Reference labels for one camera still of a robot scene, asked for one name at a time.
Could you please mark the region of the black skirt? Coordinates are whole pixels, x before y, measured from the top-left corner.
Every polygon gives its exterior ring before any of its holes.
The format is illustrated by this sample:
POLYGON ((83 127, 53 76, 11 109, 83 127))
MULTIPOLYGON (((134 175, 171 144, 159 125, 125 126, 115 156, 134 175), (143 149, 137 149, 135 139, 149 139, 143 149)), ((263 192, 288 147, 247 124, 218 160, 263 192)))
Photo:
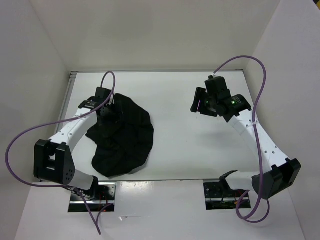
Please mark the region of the black skirt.
POLYGON ((128 174, 143 166, 154 143, 154 127, 148 111, 131 98, 115 94, 120 124, 91 127, 86 137, 96 145, 92 167, 105 177, 128 174))

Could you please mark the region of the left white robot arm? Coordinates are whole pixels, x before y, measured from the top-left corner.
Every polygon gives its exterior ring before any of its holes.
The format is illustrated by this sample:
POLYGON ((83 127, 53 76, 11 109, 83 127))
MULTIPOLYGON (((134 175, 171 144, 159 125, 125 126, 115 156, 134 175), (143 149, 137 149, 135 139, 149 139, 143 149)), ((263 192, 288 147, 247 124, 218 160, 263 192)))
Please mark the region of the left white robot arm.
POLYGON ((98 178, 77 170, 72 152, 88 130, 98 123, 98 117, 112 100, 111 90, 97 87, 95 95, 79 105, 75 120, 48 140, 38 140, 34 146, 34 177, 77 188, 88 200, 96 199, 100 193, 98 178))

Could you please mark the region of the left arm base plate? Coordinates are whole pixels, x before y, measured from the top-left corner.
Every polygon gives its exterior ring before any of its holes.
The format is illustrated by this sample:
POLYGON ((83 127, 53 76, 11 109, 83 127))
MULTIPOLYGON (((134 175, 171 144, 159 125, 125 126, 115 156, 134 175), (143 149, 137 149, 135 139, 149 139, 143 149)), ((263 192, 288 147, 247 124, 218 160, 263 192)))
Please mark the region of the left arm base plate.
MULTIPOLYGON (((98 184, 99 187, 96 191, 80 189, 79 192, 92 212, 114 212, 117 183, 100 181, 98 184)), ((78 192, 71 192, 68 206, 69 213, 85 213, 88 211, 82 197, 78 192)))

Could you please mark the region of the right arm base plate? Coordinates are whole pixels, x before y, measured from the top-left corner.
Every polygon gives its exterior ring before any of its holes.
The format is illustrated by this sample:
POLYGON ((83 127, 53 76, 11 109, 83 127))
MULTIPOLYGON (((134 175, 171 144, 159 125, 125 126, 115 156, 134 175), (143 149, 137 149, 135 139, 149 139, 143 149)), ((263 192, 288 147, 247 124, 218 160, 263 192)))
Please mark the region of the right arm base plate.
POLYGON ((245 192, 244 190, 223 191, 217 181, 204 181, 203 189, 207 211, 233 210, 236 208, 239 198, 245 192))

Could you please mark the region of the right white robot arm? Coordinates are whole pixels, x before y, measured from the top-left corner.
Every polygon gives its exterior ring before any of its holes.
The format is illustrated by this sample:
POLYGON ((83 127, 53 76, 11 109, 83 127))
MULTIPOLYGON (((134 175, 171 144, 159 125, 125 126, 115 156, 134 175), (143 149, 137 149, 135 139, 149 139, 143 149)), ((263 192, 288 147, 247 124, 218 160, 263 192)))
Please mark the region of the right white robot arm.
POLYGON ((254 191, 268 200, 289 188, 301 169, 298 159, 290 159, 267 134, 253 112, 251 105, 241 94, 231 95, 222 76, 210 76, 205 87, 197 87, 190 108, 193 113, 210 117, 222 117, 244 140, 259 163, 257 172, 241 172, 237 169, 219 178, 219 191, 229 197, 236 190, 254 191))

